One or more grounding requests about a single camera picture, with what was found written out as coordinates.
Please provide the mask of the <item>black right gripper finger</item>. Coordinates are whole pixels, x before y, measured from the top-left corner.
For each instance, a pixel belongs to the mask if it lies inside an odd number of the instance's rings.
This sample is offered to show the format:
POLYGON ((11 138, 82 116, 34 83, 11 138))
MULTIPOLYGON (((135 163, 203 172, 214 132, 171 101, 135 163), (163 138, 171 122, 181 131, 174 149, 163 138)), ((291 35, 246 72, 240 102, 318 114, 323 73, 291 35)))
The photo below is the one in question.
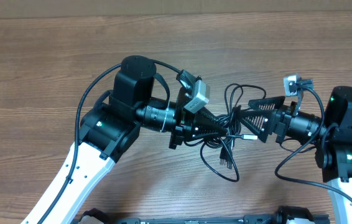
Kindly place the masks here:
POLYGON ((274 132, 277 110, 251 110, 239 113, 240 122, 247 127, 258 140, 266 143, 268 135, 274 132))
POLYGON ((248 106, 252 110, 278 110, 285 101, 285 96, 249 100, 248 106))

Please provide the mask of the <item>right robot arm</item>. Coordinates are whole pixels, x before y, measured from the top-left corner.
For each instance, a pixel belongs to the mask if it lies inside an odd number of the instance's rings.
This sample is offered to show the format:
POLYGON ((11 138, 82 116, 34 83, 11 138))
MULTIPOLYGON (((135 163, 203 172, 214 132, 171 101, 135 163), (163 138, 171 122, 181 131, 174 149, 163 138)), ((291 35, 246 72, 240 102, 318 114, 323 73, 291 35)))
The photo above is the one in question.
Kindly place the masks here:
POLYGON ((318 94, 309 85, 294 84, 289 91, 298 96, 289 106, 283 96, 251 100, 249 109, 240 111, 237 117, 260 141, 276 134, 282 144, 292 139, 301 146, 292 151, 275 169, 275 175, 289 182, 327 189, 330 193, 335 220, 352 223, 352 87, 334 87, 326 106, 320 105, 321 116, 299 110, 303 93, 318 94), (309 144, 316 149, 315 161, 322 170, 323 182, 286 177, 280 168, 309 144))

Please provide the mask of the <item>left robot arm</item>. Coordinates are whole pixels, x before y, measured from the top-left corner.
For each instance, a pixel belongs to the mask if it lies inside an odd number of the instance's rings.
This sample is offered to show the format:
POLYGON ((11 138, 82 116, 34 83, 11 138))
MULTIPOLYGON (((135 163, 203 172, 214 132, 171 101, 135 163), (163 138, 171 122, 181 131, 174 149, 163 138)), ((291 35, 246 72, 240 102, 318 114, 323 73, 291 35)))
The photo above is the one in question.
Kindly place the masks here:
POLYGON ((227 134, 207 110, 210 89, 200 77, 177 70, 176 101, 152 96, 154 83, 167 88, 157 72, 160 61, 126 57, 113 67, 114 86, 87 114, 75 119, 75 140, 61 169, 25 218, 26 223, 70 223, 91 191, 147 128, 170 133, 170 148, 227 134))

